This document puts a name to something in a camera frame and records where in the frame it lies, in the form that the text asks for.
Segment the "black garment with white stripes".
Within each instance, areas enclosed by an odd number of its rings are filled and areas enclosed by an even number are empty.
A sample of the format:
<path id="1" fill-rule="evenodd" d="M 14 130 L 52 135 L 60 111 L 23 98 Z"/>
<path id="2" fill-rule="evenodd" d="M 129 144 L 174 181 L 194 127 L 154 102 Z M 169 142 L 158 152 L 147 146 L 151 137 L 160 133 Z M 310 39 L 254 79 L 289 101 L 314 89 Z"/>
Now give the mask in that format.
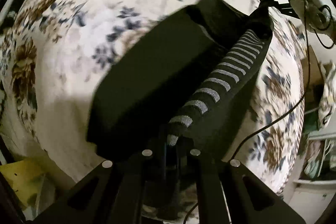
<path id="1" fill-rule="evenodd" d="M 272 40 L 266 6 L 250 15 L 223 0 L 199 0 L 143 36 L 104 77 L 93 98 L 87 141 L 104 159 L 123 150 L 166 150 L 165 175 L 144 203 L 177 216 L 193 183 L 179 145 L 222 159 L 245 115 Z"/>

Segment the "chair with clothes pile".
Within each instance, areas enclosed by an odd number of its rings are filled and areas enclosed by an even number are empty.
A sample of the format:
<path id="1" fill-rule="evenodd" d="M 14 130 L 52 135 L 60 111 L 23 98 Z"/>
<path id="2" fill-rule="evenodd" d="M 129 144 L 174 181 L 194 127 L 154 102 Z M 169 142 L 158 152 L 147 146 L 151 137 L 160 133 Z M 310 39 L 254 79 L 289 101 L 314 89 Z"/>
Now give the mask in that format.
<path id="1" fill-rule="evenodd" d="M 308 181 L 335 180 L 335 134 L 313 135 L 325 129 L 335 114 L 335 64 L 323 65 L 325 82 L 317 110 L 305 114 L 301 145 L 306 149 L 300 179 Z"/>

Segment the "yellow cardboard piece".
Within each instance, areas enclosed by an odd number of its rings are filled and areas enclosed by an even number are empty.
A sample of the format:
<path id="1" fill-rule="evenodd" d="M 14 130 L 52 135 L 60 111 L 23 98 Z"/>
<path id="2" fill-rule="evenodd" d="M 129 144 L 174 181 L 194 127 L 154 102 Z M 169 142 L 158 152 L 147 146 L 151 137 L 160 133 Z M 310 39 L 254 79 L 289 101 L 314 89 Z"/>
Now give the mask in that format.
<path id="1" fill-rule="evenodd" d="M 46 175 L 38 164 L 30 159 L 1 165 L 1 174 L 24 207 L 35 206 Z"/>

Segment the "brown cardboard box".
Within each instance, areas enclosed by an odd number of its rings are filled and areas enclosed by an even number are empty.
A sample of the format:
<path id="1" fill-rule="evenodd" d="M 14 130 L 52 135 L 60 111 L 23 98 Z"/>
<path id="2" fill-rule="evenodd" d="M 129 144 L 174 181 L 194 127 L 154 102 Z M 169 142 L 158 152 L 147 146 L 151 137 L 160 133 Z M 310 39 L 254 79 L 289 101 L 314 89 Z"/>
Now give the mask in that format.
<path id="1" fill-rule="evenodd" d="M 319 62 L 311 46 L 308 47 L 310 69 L 307 57 L 301 59 L 303 70 L 303 85 L 305 87 L 305 112 L 310 113 L 318 109 L 324 89 L 324 80 Z"/>

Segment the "floral bed blanket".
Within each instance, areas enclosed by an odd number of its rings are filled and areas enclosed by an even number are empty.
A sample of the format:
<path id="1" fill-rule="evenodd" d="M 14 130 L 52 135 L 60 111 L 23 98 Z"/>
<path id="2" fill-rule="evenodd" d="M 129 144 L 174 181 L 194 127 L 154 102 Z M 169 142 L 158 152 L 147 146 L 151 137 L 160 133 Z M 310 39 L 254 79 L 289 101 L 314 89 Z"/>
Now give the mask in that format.
<path id="1" fill-rule="evenodd" d="M 9 129 L 2 135 L 21 157 L 60 183 L 80 181 L 101 161 L 86 140 L 89 108 L 105 75 L 153 27 L 198 0 L 26 0 L 1 38 L 1 83 Z M 224 0 L 250 14 L 261 0 Z M 233 145 L 275 193 L 293 170 L 303 124 L 302 69 L 286 17 L 270 9 L 273 38 Z"/>

